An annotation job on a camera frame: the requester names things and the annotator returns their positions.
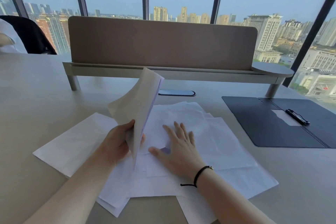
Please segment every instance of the desk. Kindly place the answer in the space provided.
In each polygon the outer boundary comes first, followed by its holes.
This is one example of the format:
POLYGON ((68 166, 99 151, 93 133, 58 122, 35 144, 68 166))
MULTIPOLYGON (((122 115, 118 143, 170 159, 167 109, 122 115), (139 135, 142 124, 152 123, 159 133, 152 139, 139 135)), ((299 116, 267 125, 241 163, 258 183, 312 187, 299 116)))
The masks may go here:
MULTIPOLYGON (((64 175, 32 152, 136 83, 132 78, 79 77, 71 91, 60 56, 0 54, 0 223, 22 223, 65 183, 64 175)), ((334 223, 336 149, 261 148, 250 141, 221 96, 263 97, 268 85, 166 80, 163 89, 194 90, 195 97, 158 96, 155 104, 198 102, 223 117, 241 144, 279 185, 250 201, 278 224, 334 223)), ((281 86, 275 97, 301 98, 281 86)), ((187 223, 175 197, 132 198, 119 218, 97 203, 87 223, 187 223)))

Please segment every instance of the black string bracelet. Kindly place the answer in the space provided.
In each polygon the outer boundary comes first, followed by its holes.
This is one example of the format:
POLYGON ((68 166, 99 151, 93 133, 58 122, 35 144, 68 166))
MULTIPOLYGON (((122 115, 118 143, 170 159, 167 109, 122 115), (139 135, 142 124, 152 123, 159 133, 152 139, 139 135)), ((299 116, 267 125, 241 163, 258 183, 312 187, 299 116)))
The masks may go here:
POLYGON ((210 168, 211 170, 213 170, 213 167, 212 166, 205 166, 205 167, 202 167, 200 171, 198 171, 198 173, 196 174, 195 176, 195 179, 194 179, 194 184, 180 184, 181 186, 194 186, 197 188, 196 186, 196 182, 197 182, 197 179, 198 177, 201 175, 201 173, 206 170, 207 168, 210 168))

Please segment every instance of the right hand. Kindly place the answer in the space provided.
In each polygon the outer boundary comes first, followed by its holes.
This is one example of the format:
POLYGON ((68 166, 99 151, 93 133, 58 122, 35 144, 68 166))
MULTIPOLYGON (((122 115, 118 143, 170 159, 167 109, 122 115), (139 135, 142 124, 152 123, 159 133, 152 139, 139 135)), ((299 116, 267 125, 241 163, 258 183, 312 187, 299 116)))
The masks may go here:
POLYGON ((170 138, 170 154, 165 154, 155 147, 149 147, 148 151, 172 173, 189 177, 191 181, 194 181, 197 172, 206 164, 195 147, 193 132, 187 133, 183 123, 179 125, 174 122, 174 126, 176 132, 163 125, 170 138))

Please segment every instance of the black office chair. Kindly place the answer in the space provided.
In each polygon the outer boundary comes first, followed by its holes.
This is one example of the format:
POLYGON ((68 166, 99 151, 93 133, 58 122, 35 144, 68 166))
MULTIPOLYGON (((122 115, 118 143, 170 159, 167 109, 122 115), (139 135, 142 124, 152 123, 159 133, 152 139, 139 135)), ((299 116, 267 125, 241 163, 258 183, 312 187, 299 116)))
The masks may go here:
POLYGON ((0 19, 13 26, 28 53, 57 55, 43 31, 32 20, 12 15, 0 15, 0 19))

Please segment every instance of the left hand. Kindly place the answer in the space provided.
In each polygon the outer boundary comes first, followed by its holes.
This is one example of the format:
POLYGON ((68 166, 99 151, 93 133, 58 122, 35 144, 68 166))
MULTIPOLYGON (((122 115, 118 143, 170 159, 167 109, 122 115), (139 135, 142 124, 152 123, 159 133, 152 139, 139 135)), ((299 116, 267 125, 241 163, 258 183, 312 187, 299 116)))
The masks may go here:
MULTIPOLYGON (((97 151, 99 154, 104 154, 109 161, 117 164, 120 160, 126 158, 130 154, 126 143, 126 132, 133 128, 135 121, 116 126, 110 130, 101 143, 97 151)), ((145 141, 145 135, 142 135, 141 144, 145 141)))

